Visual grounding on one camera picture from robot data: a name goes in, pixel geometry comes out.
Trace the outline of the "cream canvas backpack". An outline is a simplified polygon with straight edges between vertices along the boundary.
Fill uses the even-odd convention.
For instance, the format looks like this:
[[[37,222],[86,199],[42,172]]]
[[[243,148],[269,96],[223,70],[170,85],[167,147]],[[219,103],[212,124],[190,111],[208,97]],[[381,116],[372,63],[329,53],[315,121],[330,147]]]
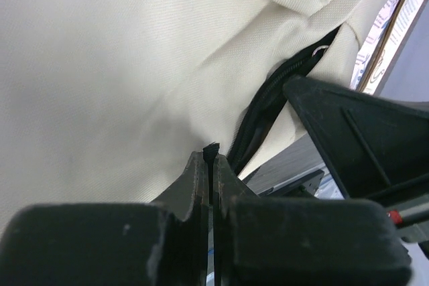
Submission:
[[[387,0],[1,0],[1,226],[33,204],[149,202],[226,153],[278,63],[349,85]]]

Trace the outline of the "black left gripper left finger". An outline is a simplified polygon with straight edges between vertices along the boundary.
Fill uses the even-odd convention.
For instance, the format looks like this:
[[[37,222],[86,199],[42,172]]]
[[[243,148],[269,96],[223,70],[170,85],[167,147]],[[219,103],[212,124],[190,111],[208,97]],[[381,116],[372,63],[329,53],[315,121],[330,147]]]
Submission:
[[[1,238],[2,285],[204,285],[208,170],[201,152],[150,203],[36,204]]]

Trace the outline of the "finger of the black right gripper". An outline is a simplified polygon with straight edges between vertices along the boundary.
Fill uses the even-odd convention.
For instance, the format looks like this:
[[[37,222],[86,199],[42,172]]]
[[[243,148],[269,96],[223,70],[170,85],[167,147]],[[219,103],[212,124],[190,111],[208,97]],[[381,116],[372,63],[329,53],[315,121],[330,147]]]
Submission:
[[[428,193],[428,111],[301,76],[283,92],[344,197]]]

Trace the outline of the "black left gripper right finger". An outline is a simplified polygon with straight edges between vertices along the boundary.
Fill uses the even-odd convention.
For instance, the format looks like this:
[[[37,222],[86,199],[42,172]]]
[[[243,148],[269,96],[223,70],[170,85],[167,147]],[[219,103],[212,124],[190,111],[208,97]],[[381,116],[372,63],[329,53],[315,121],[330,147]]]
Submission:
[[[216,285],[407,285],[411,260],[369,200],[256,196],[214,160]]]

